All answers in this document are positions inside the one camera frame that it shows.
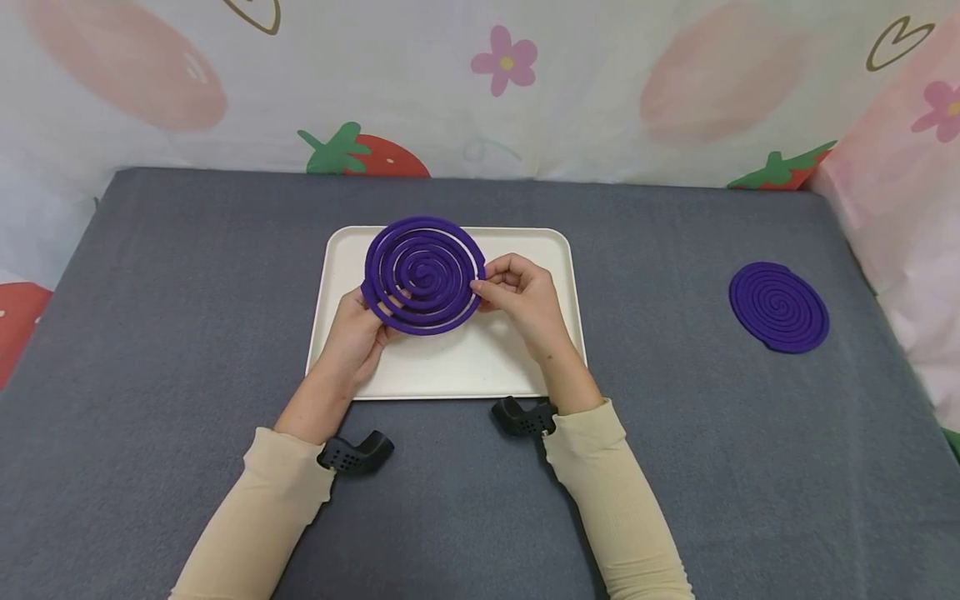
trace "pink flower print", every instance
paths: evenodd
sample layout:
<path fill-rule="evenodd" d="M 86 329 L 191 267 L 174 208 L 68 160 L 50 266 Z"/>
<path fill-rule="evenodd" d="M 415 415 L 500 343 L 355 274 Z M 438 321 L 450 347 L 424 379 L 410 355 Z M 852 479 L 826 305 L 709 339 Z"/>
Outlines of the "pink flower print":
<path fill-rule="evenodd" d="M 932 82 L 924 89 L 924 98 L 930 112 L 917 119 L 910 131 L 925 132 L 937 128 L 937 139 L 943 143 L 960 134 L 960 87 L 953 89 L 947 82 Z"/>
<path fill-rule="evenodd" d="M 470 70 L 478 75 L 493 73 L 490 93 L 499 98 L 507 89 L 507 82 L 520 87 L 533 85 L 537 76 L 531 65 L 537 59 L 537 46 L 529 39 L 516 44 L 510 40 L 510 32 L 503 25 L 497 25 L 490 31 L 489 54 L 481 52 L 470 61 Z"/>

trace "spiral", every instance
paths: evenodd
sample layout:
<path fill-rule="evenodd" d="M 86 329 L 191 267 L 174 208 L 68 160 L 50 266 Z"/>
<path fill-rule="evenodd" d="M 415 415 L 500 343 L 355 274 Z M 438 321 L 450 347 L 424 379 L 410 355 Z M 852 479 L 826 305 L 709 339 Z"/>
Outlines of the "spiral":
<path fill-rule="evenodd" d="M 740 269 L 730 282 L 730 304 L 740 324 L 777 352 L 809 352 L 830 330 L 827 307 L 816 291 L 774 262 Z"/>
<path fill-rule="evenodd" d="M 477 309 L 480 298 L 469 283 L 483 276 L 483 253 L 466 231 L 436 217 L 408 217 L 373 238 L 360 289 L 384 324 L 411 335 L 437 335 Z"/>

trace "person's right hand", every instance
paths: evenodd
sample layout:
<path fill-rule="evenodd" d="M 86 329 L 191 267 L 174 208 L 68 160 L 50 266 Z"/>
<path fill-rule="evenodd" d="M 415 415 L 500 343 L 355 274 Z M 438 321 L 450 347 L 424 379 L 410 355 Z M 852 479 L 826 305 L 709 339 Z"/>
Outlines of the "person's right hand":
<path fill-rule="evenodd" d="M 541 366 L 558 354 L 576 352 L 549 271 L 512 253 L 487 263 L 486 270 L 486 280 L 470 283 L 482 299 L 481 312 L 505 312 Z"/>

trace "strawberry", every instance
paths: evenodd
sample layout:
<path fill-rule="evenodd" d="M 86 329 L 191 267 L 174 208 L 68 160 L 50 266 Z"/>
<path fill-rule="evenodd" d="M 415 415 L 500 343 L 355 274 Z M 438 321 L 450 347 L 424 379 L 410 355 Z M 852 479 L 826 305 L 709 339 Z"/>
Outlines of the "strawberry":
<path fill-rule="evenodd" d="M 817 165 L 829 156 L 834 144 L 836 140 L 787 160 L 783 159 L 780 152 L 772 152 L 767 157 L 765 167 L 731 181 L 727 187 L 730 189 L 800 189 Z"/>
<path fill-rule="evenodd" d="M 423 163 L 394 142 L 360 133 L 357 123 L 345 123 L 323 144 L 304 130 L 297 132 L 314 149 L 306 172 L 373 177 L 430 177 Z"/>
<path fill-rule="evenodd" d="M 0 390 L 7 385 L 51 296 L 35 283 L 0 284 Z"/>

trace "purple spiral on table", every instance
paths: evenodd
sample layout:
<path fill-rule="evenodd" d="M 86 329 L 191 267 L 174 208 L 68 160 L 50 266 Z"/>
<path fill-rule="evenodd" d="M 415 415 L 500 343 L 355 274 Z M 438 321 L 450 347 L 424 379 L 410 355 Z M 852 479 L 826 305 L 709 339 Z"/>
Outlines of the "purple spiral on table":
<path fill-rule="evenodd" d="M 730 304 L 744 328 L 777 352 L 809 352 L 830 330 L 827 307 L 817 292 L 775 262 L 740 269 L 730 282 Z"/>
<path fill-rule="evenodd" d="M 437 335 L 465 323 L 477 309 L 480 298 L 469 284 L 483 277 L 483 253 L 466 231 L 436 217 L 409 217 L 373 238 L 360 289 L 387 326 Z M 392 306 L 393 314 L 380 302 Z"/>

